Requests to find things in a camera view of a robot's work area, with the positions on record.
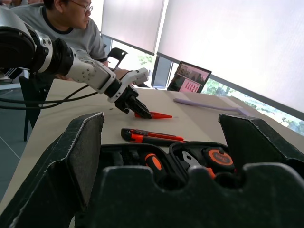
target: white table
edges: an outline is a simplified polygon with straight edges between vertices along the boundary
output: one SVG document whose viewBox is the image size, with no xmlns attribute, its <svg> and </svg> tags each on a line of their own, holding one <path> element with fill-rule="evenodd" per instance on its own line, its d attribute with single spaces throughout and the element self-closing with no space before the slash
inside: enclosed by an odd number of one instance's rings
<svg viewBox="0 0 304 228">
<path fill-rule="evenodd" d="M 47 98 L 48 100 L 63 99 L 83 85 L 75 82 L 54 80 Z M 195 102 L 227 108 L 239 105 L 253 116 L 264 119 L 286 140 L 304 152 L 304 138 L 302 136 L 283 127 L 276 121 L 235 98 L 194 93 L 183 94 L 162 90 L 137 90 L 140 94 L 139 99 L 147 105 L 150 111 L 171 114 L 174 118 L 160 120 L 134 118 L 132 113 L 124 114 L 115 108 L 114 104 L 108 103 L 105 95 L 95 95 L 80 101 L 67 102 L 51 109 L 42 110 L 8 190 L 2 199 L 0 213 L 12 199 L 44 150 L 66 129 L 72 119 L 84 114 L 104 112 L 105 124 L 102 131 L 102 144 L 125 143 L 120 136 L 122 128 L 136 128 L 180 135 L 187 141 L 213 141 L 226 144 L 224 134 L 218 122 L 218 116 L 221 111 L 181 105 L 173 102 L 173 99 L 189 99 Z M 91 88 L 87 88 L 77 96 L 92 92 Z"/>
</svg>

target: robotic arm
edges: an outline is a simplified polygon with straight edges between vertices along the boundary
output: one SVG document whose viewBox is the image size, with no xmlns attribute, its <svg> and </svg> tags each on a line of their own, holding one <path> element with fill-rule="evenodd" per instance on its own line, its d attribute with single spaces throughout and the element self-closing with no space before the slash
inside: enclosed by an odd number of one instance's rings
<svg viewBox="0 0 304 228">
<path fill-rule="evenodd" d="M 106 94 L 110 103 L 129 113 L 130 109 L 142 118 L 151 119 L 147 107 L 130 86 L 148 80 L 145 68 L 127 73 L 122 80 L 99 61 L 82 57 L 65 41 L 51 40 L 49 36 L 35 31 L 13 12 L 0 7 L 0 68 L 29 69 L 37 73 L 60 74 L 76 82 L 86 83 L 100 94 Z"/>
</svg>

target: laptop screen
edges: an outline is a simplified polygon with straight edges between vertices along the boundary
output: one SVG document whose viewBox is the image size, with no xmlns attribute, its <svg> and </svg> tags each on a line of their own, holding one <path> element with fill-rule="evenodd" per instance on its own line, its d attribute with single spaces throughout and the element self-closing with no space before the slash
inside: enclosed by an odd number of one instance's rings
<svg viewBox="0 0 304 228">
<path fill-rule="evenodd" d="M 168 86 L 170 91 L 201 93 L 211 71 L 180 62 L 174 78 Z"/>
</svg>

